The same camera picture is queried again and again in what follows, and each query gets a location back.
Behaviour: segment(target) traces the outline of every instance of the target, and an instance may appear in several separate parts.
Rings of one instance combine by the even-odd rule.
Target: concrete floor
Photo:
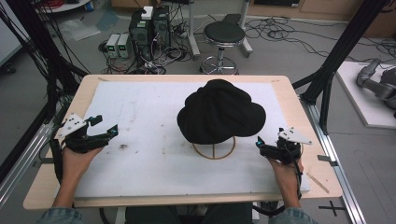
[[[109,9],[102,7],[94,12],[86,12],[83,8],[56,14],[58,22],[73,19],[81,19],[89,25],[96,25],[104,16],[108,16]],[[75,41],[68,40],[67,44],[79,57],[81,62],[92,74],[100,74],[106,68],[105,58],[97,47],[107,40],[113,33],[128,31],[127,13],[117,12],[120,19],[115,20],[115,25],[101,30],[101,34]],[[195,19],[196,27],[209,17]],[[289,21],[289,26],[295,30],[308,31],[314,34],[338,38],[346,28],[345,24],[334,26],[316,26],[299,21]],[[240,75],[284,75],[291,82],[297,81],[316,72],[323,64],[325,57],[314,53],[308,53],[299,43],[285,41],[273,42],[257,36],[254,31],[247,32],[247,40],[254,52],[246,58],[240,49],[227,50],[225,54],[232,58],[238,65]],[[316,50],[330,51],[335,43],[334,40],[326,39],[317,35],[293,33],[295,37],[309,43]],[[199,65],[202,59],[208,55],[217,53],[217,50],[204,43],[200,35],[196,36],[198,46],[202,52],[200,60],[172,63],[166,66],[166,74],[200,74]],[[54,38],[60,48],[59,38]],[[392,59],[391,56],[378,51],[375,47],[357,45],[350,56],[357,60],[365,60],[381,57],[383,61]],[[0,123],[4,127],[0,131],[0,162],[4,161],[9,151],[19,141],[27,127],[46,103],[46,81],[39,75],[33,61],[22,50],[11,60],[17,69],[15,74],[0,74]],[[296,90],[302,93],[306,87]],[[366,128],[356,112],[355,107],[349,100],[346,92],[337,77],[333,80],[332,97],[329,111],[328,128],[332,143],[342,163],[349,184],[357,198],[367,223],[395,223],[396,222],[396,145],[395,130]],[[24,197],[29,189],[37,168],[28,169],[20,184],[8,198],[4,207],[0,210],[0,220],[4,223],[27,223],[37,220],[43,211],[27,211],[22,207]],[[341,199],[331,200],[302,200],[302,206],[313,219],[320,223],[349,223],[347,212],[337,210],[336,214],[329,209],[319,209],[319,206],[344,207]],[[86,223],[101,223],[97,209],[80,209]],[[108,219],[114,222],[116,208],[106,208]],[[262,217],[260,223],[266,223],[266,217]]]

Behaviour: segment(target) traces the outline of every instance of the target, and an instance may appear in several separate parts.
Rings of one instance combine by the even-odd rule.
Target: hat stand
[[[231,148],[231,150],[225,154],[224,156],[220,156],[220,157],[216,157],[216,144],[212,145],[212,157],[206,156],[204,153],[202,153],[194,143],[192,143],[192,146],[194,147],[195,151],[202,157],[207,158],[209,160],[221,160],[224,159],[228,156],[231,155],[231,153],[233,153],[233,150],[235,149],[235,145],[236,145],[236,139],[235,136],[233,136],[233,147]]]

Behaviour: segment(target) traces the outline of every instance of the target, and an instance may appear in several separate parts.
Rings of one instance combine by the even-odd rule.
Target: white board
[[[396,129],[396,118],[393,117],[395,110],[390,109],[382,100],[376,98],[372,91],[356,85],[358,73],[367,65],[368,63],[344,62],[338,69],[341,83],[367,127]],[[382,66],[386,68],[391,65],[382,64]],[[378,66],[371,79],[379,82],[384,70]]]
[[[92,161],[76,197],[279,192],[271,165],[255,146],[257,135],[236,138],[234,152],[219,161],[199,156],[184,138],[177,114],[187,96],[204,85],[100,83],[85,118],[102,115],[104,121],[91,127],[89,135],[104,133],[115,124],[120,134]],[[271,84],[234,85],[264,107],[267,120],[258,135],[275,146],[278,128],[288,127]],[[309,190],[305,177],[302,190]]]

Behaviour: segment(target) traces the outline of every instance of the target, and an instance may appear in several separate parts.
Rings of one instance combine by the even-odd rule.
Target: person
[[[97,148],[92,151],[89,151],[85,154],[80,154],[72,151],[70,148],[65,147],[63,151],[63,161],[64,161],[64,176],[62,184],[59,188],[58,194],[54,200],[52,207],[47,210],[41,218],[37,221],[37,224],[47,224],[47,223],[73,223],[73,224],[83,224],[82,214],[72,208],[74,195],[78,186],[79,180],[83,177],[85,172],[87,171],[91,161],[93,158],[100,153],[102,148]],[[285,211],[279,214],[276,217],[272,217],[269,219],[269,223],[271,224],[288,224],[288,223],[317,223],[313,220],[300,206],[300,202],[297,196],[297,179],[295,174],[294,167],[290,167],[289,165],[283,165],[277,163],[276,161],[268,160],[275,172],[276,183],[279,186],[280,192],[282,194],[282,198],[285,204]],[[302,164],[302,160],[298,161],[298,165],[300,167],[301,172],[304,167]],[[236,207],[233,206],[232,203],[224,204],[224,205],[214,205],[213,207],[209,207],[206,215],[211,217],[210,214],[216,214],[221,209],[236,209],[241,217],[250,217],[250,220],[247,220],[246,223],[251,223],[251,206],[249,209],[244,206],[244,204],[248,203],[237,203]]]

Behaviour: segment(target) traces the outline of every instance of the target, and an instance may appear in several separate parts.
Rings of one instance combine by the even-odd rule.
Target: metal stool leg
[[[200,71],[208,75],[238,75],[235,62],[224,57],[224,48],[222,47],[219,48],[218,57],[210,56],[201,63]]]

